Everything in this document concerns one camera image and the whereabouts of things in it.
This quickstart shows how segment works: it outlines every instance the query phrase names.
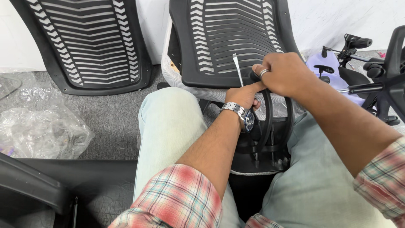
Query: forearm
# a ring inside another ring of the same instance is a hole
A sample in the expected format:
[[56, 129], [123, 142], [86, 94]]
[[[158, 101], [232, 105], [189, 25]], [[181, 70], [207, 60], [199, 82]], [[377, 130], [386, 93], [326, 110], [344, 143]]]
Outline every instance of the forearm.
[[295, 99], [314, 116], [353, 176], [402, 136], [328, 84], [313, 83]]
[[241, 132], [238, 115], [222, 111], [212, 125], [176, 162], [193, 167], [214, 185], [221, 199]]

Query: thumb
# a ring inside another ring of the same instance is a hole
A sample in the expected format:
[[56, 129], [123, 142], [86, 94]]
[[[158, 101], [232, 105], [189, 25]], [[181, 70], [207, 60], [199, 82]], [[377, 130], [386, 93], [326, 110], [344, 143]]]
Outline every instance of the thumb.
[[255, 82], [253, 84], [246, 85], [243, 88], [248, 89], [253, 94], [256, 94], [257, 92], [267, 89], [267, 87], [263, 84], [263, 82]]
[[256, 75], [259, 76], [259, 77], [260, 77], [260, 73], [261, 73], [263, 70], [266, 70], [266, 69], [267, 69], [267, 68], [266, 68], [265, 66], [261, 65], [261, 64], [255, 64], [255, 65], [252, 66], [252, 70], [253, 70], [254, 73], [256, 73]]

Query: watch face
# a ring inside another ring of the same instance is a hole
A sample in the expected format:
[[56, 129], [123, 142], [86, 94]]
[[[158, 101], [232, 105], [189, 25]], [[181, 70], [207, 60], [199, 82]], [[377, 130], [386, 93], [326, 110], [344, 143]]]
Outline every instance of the watch face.
[[247, 132], [251, 131], [253, 129], [254, 124], [254, 115], [250, 110], [247, 112], [244, 122], [246, 131]]

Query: silver ring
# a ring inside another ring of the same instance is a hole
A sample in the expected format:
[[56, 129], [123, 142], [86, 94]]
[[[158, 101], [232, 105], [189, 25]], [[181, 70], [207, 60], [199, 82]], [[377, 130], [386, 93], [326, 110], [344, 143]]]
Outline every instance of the silver ring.
[[267, 72], [270, 72], [270, 71], [269, 71], [268, 69], [264, 69], [264, 70], [262, 70], [262, 71], [260, 72], [260, 74], [259, 74], [260, 80], [262, 79], [263, 75], [264, 75], [265, 73], [267, 73]]

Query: jeans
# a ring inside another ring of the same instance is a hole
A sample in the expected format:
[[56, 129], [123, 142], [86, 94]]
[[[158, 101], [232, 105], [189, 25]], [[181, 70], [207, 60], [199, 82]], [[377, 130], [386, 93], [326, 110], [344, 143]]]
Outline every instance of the jeans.
[[[197, 98], [176, 87], [147, 95], [138, 116], [142, 142], [134, 199], [207, 129]], [[288, 148], [291, 167], [274, 177], [262, 215], [285, 228], [395, 227], [353, 190], [353, 177], [310, 114], [296, 119]], [[243, 226], [229, 184], [222, 207], [221, 228]]]

